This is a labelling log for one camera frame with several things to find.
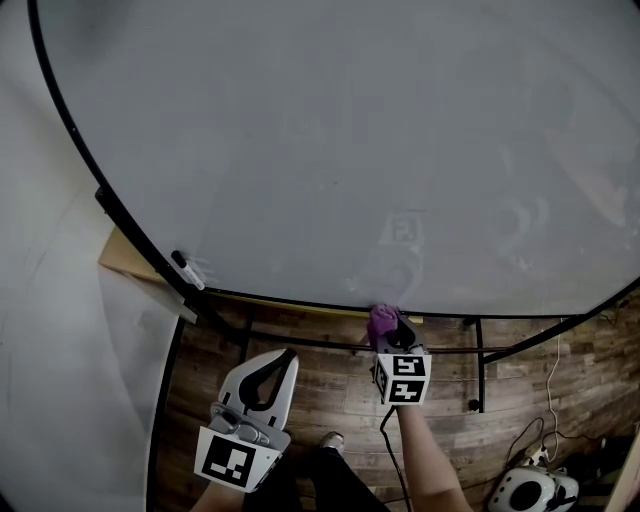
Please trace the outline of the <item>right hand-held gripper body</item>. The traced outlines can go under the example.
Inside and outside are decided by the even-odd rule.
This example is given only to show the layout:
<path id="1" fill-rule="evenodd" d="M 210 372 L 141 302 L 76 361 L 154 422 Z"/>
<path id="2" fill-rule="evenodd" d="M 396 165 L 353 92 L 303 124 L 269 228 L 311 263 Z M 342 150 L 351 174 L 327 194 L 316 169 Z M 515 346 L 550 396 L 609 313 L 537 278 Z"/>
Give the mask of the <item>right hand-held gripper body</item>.
<path id="1" fill-rule="evenodd" d="M 421 406 L 431 377 L 432 357 L 418 351 L 375 354 L 373 382 L 381 403 L 390 406 Z"/>

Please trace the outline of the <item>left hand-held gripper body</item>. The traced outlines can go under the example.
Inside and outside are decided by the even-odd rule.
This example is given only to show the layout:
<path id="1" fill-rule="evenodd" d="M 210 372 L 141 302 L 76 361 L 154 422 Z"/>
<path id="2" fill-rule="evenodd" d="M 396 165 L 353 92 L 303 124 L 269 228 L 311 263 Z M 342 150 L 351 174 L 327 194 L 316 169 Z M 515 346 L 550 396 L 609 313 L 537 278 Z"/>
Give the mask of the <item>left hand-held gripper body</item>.
<path id="1" fill-rule="evenodd" d="M 288 433 L 216 402 L 211 406 L 211 422 L 199 429 L 194 473 L 253 493 L 273 471 L 290 442 Z"/>

